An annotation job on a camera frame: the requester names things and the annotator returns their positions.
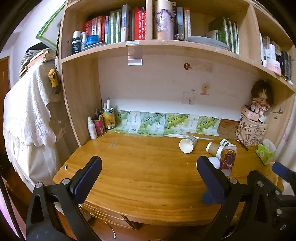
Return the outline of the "green book set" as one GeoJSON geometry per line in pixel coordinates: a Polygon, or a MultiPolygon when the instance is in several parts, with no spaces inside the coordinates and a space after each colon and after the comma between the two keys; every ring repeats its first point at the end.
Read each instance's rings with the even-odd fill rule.
{"type": "Polygon", "coordinates": [[[208,24],[209,32],[217,30],[217,37],[229,47],[233,53],[239,54],[239,30],[238,23],[224,16],[216,18],[208,24]]]}

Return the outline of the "blue jar on shelf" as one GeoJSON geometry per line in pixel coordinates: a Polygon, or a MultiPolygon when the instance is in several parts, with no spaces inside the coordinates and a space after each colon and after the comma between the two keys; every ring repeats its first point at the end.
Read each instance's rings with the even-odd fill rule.
{"type": "Polygon", "coordinates": [[[91,36],[87,37],[85,47],[89,47],[89,46],[92,46],[97,43],[99,43],[99,36],[98,35],[91,35],[91,36]]]}

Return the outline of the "green tissue pack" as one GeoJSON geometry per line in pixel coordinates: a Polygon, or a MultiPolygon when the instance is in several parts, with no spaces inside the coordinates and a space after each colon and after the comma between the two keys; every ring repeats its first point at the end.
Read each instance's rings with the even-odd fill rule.
{"type": "Polygon", "coordinates": [[[264,139],[261,144],[258,144],[255,150],[263,165],[269,165],[275,159],[276,147],[269,139],[264,139]]]}

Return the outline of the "dark bottle on shelf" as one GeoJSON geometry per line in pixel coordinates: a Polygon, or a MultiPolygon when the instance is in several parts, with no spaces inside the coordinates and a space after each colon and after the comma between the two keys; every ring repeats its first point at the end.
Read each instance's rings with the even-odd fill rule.
{"type": "Polygon", "coordinates": [[[81,52],[82,48],[82,39],[81,39],[81,32],[80,31],[75,31],[73,33],[73,38],[71,42],[71,53],[76,54],[81,52]]]}

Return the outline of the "brown paper cup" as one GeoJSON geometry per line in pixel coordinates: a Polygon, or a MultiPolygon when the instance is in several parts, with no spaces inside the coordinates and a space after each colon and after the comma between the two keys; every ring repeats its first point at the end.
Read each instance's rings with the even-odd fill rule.
{"type": "Polygon", "coordinates": [[[220,159],[223,149],[224,149],[224,146],[219,145],[217,143],[209,142],[206,147],[206,152],[220,159]]]}

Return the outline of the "white lace cloth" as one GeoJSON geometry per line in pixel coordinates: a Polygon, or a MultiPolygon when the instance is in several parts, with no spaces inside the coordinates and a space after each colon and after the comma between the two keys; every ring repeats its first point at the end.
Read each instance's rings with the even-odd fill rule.
{"type": "Polygon", "coordinates": [[[6,153],[30,191],[38,182],[52,185],[60,164],[48,109],[50,68],[49,63],[33,65],[4,98],[6,153]]]}

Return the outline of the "red pen holder can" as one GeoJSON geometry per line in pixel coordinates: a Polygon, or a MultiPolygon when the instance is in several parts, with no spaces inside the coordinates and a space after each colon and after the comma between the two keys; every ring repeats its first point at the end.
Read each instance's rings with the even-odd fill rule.
{"type": "Polygon", "coordinates": [[[93,123],[95,125],[96,133],[98,136],[101,136],[106,132],[103,118],[94,120],[93,123]]]}

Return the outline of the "checkered paper cup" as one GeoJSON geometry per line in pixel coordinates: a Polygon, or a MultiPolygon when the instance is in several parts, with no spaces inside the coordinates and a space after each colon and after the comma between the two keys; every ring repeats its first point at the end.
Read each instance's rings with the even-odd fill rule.
{"type": "Polygon", "coordinates": [[[183,153],[189,154],[193,151],[196,143],[197,138],[195,136],[189,136],[179,142],[179,148],[183,153]]]}

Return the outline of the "white spray bottle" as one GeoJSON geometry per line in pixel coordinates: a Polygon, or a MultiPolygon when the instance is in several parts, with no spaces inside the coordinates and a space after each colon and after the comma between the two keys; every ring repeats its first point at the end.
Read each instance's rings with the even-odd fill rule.
{"type": "Polygon", "coordinates": [[[96,132],[96,128],[95,128],[95,124],[93,123],[93,120],[91,119],[91,117],[88,117],[88,130],[89,130],[89,134],[90,134],[90,138],[92,140],[95,140],[96,138],[98,138],[97,132],[96,132]]]}

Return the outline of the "pink round box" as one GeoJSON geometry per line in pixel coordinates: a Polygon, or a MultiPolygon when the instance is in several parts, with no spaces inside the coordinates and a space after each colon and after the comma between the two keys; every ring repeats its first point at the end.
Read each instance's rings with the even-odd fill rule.
{"type": "Polygon", "coordinates": [[[248,106],[244,106],[243,110],[242,110],[242,114],[249,120],[251,121],[258,121],[259,119],[259,114],[255,113],[254,111],[252,111],[250,109],[250,107],[248,106]]]}

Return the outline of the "pink cloth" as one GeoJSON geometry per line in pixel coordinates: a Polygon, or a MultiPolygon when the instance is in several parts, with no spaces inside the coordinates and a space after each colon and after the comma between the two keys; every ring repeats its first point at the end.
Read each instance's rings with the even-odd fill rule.
{"type": "Polygon", "coordinates": [[[18,224],[18,221],[16,219],[16,216],[15,216],[15,213],[14,213],[14,210],[13,210],[13,207],[11,205],[11,200],[10,200],[10,197],[9,197],[9,194],[7,192],[7,189],[6,189],[6,186],[4,184],[4,181],[3,181],[3,178],[1,176],[1,193],[3,195],[3,198],[4,198],[4,202],[6,204],[6,208],[8,210],[8,213],[9,213],[9,217],[11,219],[11,222],[13,224],[13,227],[15,228],[16,230],[16,233],[14,232],[14,230],[12,230],[12,233],[15,235],[16,237],[16,240],[26,240],[25,237],[23,236],[23,233],[20,229],[20,226],[18,224]]]}

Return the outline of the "white panda mug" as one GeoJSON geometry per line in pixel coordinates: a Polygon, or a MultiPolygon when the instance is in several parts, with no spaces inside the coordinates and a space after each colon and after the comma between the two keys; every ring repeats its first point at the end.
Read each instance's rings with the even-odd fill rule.
{"type": "Polygon", "coordinates": [[[236,145],[232,144],[231,142],[229,142],[229,141],[226,140],[226,139],[221,140],[219,145],[220,145],[220,146],[219,146],[219,148],[218,148],[218,150],[217,150],[217,153],[216,153],[216,157],[217,157],[218,159],[221,159],[221,153],[222,153],[222,151],[225,150],[225,149],[231,149],[231,150],[233,150],[235,153],[237,153],[237,147],[236,147],[236,145]]]}

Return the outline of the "black pen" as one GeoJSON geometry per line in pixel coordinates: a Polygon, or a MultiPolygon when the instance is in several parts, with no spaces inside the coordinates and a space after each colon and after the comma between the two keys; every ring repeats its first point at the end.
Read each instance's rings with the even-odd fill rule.
{"type": "Polygon", "coordinates": [[[246,151],[249,150],[248,147],[245,144],[243,144],[240,140],[237,139],[236,142],[238,142],[238,144],[240,144],[246,151]]]}

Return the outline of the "green framed picture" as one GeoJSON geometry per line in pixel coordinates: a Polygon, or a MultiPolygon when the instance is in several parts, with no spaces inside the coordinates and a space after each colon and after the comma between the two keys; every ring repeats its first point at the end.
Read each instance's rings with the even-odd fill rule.
{"type": "Polygon", "coordinates": [[[36,39],[40,40],[52,50],[56,50],[58,46],[58,36],[64,14],[65,4],[66,3],[63,3],[63,5],[56,10],[56,12],[48,19],[48,21],[46,21],[46,23],[36,35],[36,39]]]}

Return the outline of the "brown paper card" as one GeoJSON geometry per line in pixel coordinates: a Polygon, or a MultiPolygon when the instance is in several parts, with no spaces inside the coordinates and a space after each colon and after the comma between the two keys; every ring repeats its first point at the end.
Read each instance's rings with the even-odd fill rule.
{"type": "Polygon", "coordinates": [[[218,137],[219,139],[236,140],[236,130],[239,127],[239,122],[235,120],[221,119],[218,126],[218,137]]]}

